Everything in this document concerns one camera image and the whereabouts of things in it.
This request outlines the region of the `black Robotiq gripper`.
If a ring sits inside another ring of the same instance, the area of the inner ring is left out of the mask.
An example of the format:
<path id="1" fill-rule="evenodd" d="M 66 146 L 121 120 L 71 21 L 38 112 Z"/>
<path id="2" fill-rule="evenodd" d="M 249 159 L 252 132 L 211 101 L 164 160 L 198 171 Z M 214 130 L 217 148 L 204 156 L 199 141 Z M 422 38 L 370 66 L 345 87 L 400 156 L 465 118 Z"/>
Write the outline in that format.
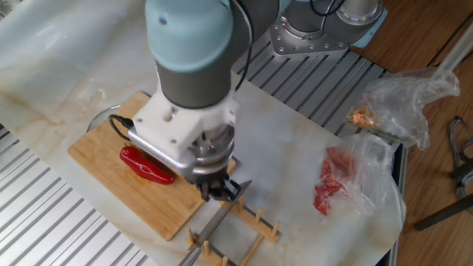
<path id="1" fill-rule="evenodd" d="M 229 175 L 225 168 L 207 174 L 191 174 L 184 179 L 193 185 L 200 185 L 199 190 L 204 201 L 208 202 L 211 198 L 211 186 L 209 183 L 216 183 L 212 186 L 212 197 L 218 201 L 232 202 L 234 201 L 242 186 L 233 181 L 228 180 Z"/>

